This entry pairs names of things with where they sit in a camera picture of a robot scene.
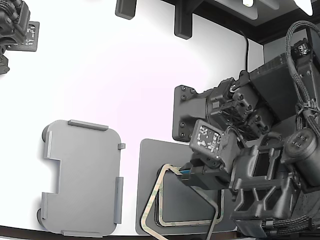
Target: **cable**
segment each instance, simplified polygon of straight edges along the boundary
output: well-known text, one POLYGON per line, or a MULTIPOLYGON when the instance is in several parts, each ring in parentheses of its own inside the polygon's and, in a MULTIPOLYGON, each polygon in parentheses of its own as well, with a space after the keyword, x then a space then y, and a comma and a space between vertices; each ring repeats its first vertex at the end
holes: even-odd
POLYGON ((244 34, 243 31, 239 30, 238 31, 242 34, 242 36, 245 39, 246 42, 246 50, 245 50, 245 70, 248 72, 248 58, 249 58, 249 40, 246 37, 246 35, 244 34))
POLYGON ((291 55, 291 41, 292 36, 294 32, 302 27, 307 27, 312 29, 317 33, 317 35, 320 37, 320 29, 313 23, 308 21, 297 21, 294 24, 291 25, 289 28, 286 39, 285 39, 285 55, 287 59, 287 64, 289 68, 290 75, 293 79, 294 88, 296 91, 296 94, 298 96, 298 104, 296 106, 296 129, 301 130, 306 123, 308 126, 314 131, 316 136, 320 139, 320 128, 318 124, 315 121, 315 117, 312 114, 312 111, 315 109, 312 109, 312 103, 311 98, 308 93, 308 90, 301 80, 300 75, 298 74, 298 71, 295 66, 295 62, 291 55))
POLYGON ((279 142, 282 142, 284 140, 284 138, 282 137, 282 135, 280 133, 277 133, 275 131, 270 131, 266 135, 264 135, 264 137, 260 143, 260 146, 266 146, 268 144, 269 140, 271 140, 271 139, 276 139, 279 142))

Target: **black bracket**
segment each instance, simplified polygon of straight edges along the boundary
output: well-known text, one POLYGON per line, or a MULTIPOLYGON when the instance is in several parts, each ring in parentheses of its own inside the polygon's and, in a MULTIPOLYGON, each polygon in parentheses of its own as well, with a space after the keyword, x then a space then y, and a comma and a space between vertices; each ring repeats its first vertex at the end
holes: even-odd
POLYGON ((137 0, 117 0, 115 15, 131 20, 136 15, 137 0))
MULTIPOLYGON (((182 39, 192 37, 193 12, 204 0, 177 0, 175 4, 174 34, 182 39)), ((131 20, 136 14, 137 0, 117 0, 115 15, 131 20)))
POLYGON ((174 35, 182 39, 192 37, 193 12, 204 0, 178 0, 175 5, 174 35))

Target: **blue component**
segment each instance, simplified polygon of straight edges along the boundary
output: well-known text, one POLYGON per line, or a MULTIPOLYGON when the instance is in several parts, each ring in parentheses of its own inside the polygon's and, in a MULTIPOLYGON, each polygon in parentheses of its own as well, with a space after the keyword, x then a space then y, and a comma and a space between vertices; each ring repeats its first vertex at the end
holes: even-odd
POLYGON ((182 174, 189 174, 189 173, 190 173, 190 170, 181 170, 180 173, 182 173, 182 174))

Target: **gray tray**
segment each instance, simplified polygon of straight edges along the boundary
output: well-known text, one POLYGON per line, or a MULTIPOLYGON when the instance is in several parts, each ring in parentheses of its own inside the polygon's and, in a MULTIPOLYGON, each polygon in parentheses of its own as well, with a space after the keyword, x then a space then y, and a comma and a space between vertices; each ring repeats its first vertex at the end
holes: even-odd
MULTIPOLYGON (((151 191, 157 179, 157 172, 164 164, 172 164, 181 167, 191 159, 192 150, 188 145, 145 139, 140 146, 137 209, 136 209, 136 232, 146 235, 140 226, 142 213, 146 207, 151 191)), ((218 203, 220 195, 218 191, 207 191, 208 195, 218 203)), ((233 209, 231 194, 224 192, 224 212, 214 232, 233 231, 236 226, 229 216, 233 209)), ((146 224, 161 235, 202 234, 209 228, 207 225, 197 226, 160 226, 157 224, 158 215, 155 212, 156 203, 153 204, 146 224)), ((198 196, 192 189, 181 183, 172 172, 167 172, 163 179, 163 209, 162 218, 165 222, 186 222, 212 220, 214 209, 203 198, 198 196)))
POLYGON ((75 237, 110 235, 121 223, 125 147, 107 126, 58 120, 43 133, 44 158, 60 162, 58 193, 42 193, 39 223, 48 231, 75 237))

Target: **white tabletop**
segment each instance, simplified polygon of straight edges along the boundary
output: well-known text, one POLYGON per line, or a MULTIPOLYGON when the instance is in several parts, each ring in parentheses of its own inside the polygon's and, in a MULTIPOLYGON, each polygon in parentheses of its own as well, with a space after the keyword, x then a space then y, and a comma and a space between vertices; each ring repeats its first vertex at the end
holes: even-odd
MULTIPOLYGON (((122 224, 114 235, 136 235, 140 142, 173 142, 174 88, 198 92, 244 68, 242 36, 194 16, 193 37, 174 36, 174 7, 138 0, 136 16, 115 16, 116 0, 27 0, 40 22, 37 52, 7 51, 0 76, 0 226, 44 230, 42 192, 57 190, 58 162, 43 159, 41 133, 55 120, 108 125, 126 149, 122 224)), ((249 69, 263 64, 250 43, 249 69)))

